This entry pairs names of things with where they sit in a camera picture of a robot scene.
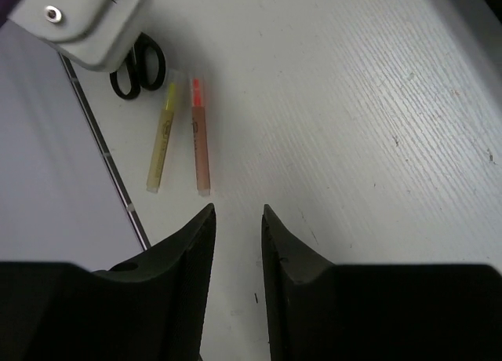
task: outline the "marker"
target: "marker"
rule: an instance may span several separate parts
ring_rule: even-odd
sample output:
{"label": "marker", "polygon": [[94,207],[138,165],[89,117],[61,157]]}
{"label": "marker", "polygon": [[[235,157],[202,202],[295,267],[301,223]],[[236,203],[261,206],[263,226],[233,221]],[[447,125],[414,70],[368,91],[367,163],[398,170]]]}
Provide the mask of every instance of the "marker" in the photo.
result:
{"label": "marker", "polygon": [[168,93],[166,105],[160,113],[158,119],[157,135],[155,137],[154,151],[151,154],[150,170],[148,171],[147,190],[157,193],[164,170],[169,135],[176,109],[180,103],[180,95],[183,91],[183,75],[176,71],[171,71],[168,78]]}
{"label": "marker", "polygon": [[209,156],[207,152],[206,94],[204,92],[204,78],[201,75],[191,76],[190,87],[197,190],[201,196],[208,196],[211,192],[211,182],[209,178]]}

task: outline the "yellow highlighter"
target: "yellow highlighter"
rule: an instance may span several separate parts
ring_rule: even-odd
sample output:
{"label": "yellow highlighter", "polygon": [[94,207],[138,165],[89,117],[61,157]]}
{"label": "yellow highlighter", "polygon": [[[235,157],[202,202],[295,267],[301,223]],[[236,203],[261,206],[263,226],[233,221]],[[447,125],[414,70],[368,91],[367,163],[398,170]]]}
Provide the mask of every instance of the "yellow highlighter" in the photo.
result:
{"label": "yellow highlighter", "polygon": [[148,171],[147,179],[147,190],[155,194],[158,192],[158,187],[160,186],[171,126],[173,125],[174,113],[180,105],[183,83],[184,78],[180,72],[169,72],[166,105],[162,109],[158,119],[157,135],[155,136],[154,151],[151,154],[150,170]]}

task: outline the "scissors handle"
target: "scissors handle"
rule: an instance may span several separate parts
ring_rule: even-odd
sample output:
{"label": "scissors handle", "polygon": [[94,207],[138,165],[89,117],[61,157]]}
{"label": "scissors handle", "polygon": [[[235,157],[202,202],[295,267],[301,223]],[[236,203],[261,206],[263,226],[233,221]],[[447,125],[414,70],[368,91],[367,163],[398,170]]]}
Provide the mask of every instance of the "scissors handle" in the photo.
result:
{"label": "scissors handle", "polygon": [[127,74],[129,75],[129,81],[131,82],[131,90],[128,93],[122,92],[120,85],[117,80],[117,72],[110,73],[110,83],[115,94],[121,97],[123,100],[134,100],[141,92],[141,84],[138,79],[138,73],[136,71],[136,65],[134,63],[133,51],[129,51],[127,57],[125,57],[125,67],[127,69]]}
{"label": "scissors handle", "polygon": [[[158,61],[157,76],[153,82],[148,80],[147,50],[152,49]],[[134,100],[141,92],[141,88],[146,90],[160,89],[166,78],[166,58],[162,49],[148,35],[141,33],[134,43],[134,48],[129,51],[125,58],[125,67],[131,83],[131,90],[128,93],[122,92],[118,84],[117,72],[110,74],[111,87],[115,94],[123,100]]]}

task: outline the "screw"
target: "screw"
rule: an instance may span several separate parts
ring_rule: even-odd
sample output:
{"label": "screw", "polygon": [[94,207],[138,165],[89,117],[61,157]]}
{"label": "screw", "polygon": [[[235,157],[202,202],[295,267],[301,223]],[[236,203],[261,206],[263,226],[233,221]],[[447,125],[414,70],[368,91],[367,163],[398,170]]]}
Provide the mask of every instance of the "screw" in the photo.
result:
{"label": "screw", "polygon": [[45,8],[45,18],[53,24],[58,24],[63,20],[63,14],[55,6],[49,5]]}

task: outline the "white robot part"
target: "white robot part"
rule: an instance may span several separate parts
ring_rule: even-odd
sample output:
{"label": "white robot part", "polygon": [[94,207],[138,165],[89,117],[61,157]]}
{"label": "white robot part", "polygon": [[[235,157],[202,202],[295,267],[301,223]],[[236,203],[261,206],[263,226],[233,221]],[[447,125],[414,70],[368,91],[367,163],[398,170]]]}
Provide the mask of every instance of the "white robot part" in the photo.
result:
{"label": "white robot part", "polygon": [[152,0],[23,0],[10,20],[91,71],[118,69]]}

